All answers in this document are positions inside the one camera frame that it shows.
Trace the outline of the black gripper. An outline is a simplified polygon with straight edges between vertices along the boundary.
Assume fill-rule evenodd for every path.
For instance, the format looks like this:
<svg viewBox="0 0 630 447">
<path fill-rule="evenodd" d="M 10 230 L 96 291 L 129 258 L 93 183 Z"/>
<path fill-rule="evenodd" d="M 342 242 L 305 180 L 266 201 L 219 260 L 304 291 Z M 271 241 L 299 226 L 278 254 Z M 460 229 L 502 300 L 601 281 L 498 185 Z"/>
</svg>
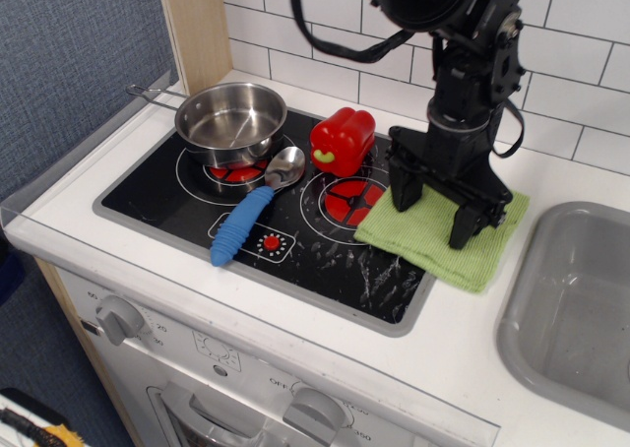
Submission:
<svg viewBox="0 0 630 447">
<path fill-rule="evenodd" d="M 483 228 L 497 227 L 506 218 L 512 192 L 494 173 L 489 156 L 503 112 L 511 104 L 485 110 L 481 122 L 471 126 L 429 107 L 426 132 L 403 126 L 389 129 L 387 152 L 394 207 L 404 212 L 422 196 L 425 186 L 454 202 L 457 210 L 449 238 L 452 249 L 462 250 Z"/>
</svg>

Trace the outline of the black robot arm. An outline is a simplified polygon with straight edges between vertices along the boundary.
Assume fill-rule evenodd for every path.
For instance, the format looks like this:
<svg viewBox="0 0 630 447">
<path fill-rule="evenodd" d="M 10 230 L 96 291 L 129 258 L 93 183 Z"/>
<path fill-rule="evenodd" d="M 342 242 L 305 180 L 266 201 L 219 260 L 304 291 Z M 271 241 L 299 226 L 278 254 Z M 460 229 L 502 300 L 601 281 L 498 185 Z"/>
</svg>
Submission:
<svg viewBox="0 0 630 447">
<path fill-rule="evenodd" d="M 519 0 L 370 0 L 405 32 L 433 38 L 435 89 L 428 129 L 390 129 L 390 185 L 404 212 L 424 186 L 457 204 L 449 245 L 464 248 L 506 218 L 513 195 L 489 164 L 504 111 L 525 73 L 518 58 Z"/>
</svg>

